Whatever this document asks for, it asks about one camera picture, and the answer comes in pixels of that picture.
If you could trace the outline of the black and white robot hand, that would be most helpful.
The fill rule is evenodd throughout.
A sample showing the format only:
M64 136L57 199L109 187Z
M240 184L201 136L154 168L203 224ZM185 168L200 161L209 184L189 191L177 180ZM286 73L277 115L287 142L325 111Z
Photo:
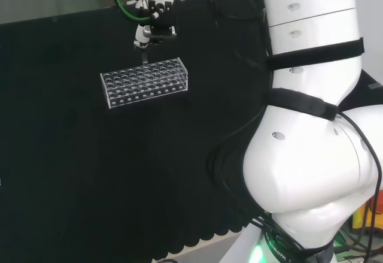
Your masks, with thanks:
M138 24L134 45L145 50L176 36L176 0L137 0L135 8L143 21Z

